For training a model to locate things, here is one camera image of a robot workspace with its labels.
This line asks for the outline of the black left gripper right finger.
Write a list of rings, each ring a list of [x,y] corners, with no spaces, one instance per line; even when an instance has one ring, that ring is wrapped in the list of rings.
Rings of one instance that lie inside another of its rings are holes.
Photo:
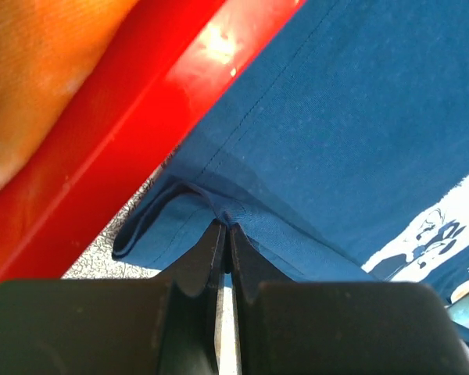
[[[298,283],[230,231],[244,374],[469,374],[439,297],[422,284]]]

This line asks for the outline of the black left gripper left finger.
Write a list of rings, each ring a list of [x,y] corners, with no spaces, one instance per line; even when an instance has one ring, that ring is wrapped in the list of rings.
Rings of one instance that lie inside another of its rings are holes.
[[[215,374],[225,226],[149,279],[0,284],[0,374]]]

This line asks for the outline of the dark blue t shirt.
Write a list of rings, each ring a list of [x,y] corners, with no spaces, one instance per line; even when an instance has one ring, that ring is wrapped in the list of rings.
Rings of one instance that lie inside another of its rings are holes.
[[[469,1],[308,1],[116,236],[162,270],[213,220],[296,281],[469,292]]]

